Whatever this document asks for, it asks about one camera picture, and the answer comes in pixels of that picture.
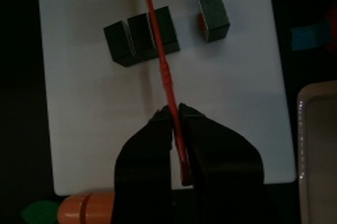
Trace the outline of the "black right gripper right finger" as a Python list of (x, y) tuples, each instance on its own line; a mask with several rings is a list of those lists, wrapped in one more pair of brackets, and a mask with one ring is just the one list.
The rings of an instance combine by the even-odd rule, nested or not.
[(263, 162), (233, 129), (178, 105), (199, 224), (266, 224)]

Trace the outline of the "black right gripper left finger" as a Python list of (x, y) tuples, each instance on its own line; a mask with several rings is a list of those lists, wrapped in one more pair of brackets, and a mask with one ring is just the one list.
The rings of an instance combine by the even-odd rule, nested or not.
[(171, 122), (163, 107), (119, 151), (111, 224), (170, 224), (170, 145)]

